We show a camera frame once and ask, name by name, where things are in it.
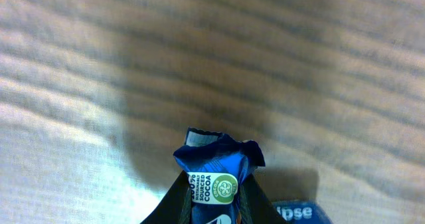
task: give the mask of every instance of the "blue package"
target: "blue package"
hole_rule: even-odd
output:
[[[256,142],[194,128],[188,129],[185,145],[174,157],[188,173],[192,224],[236,223],[238,187],[257,166],[265,166]]]
[[[277,201],[273,206],[290,223],[332,224],[322,208],[312,201]]]

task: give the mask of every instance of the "wooden table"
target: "wooden table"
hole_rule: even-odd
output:
[[[139,223],[187,126],[271,199],[425,223],[425,0],[0,0],[2,223]]]

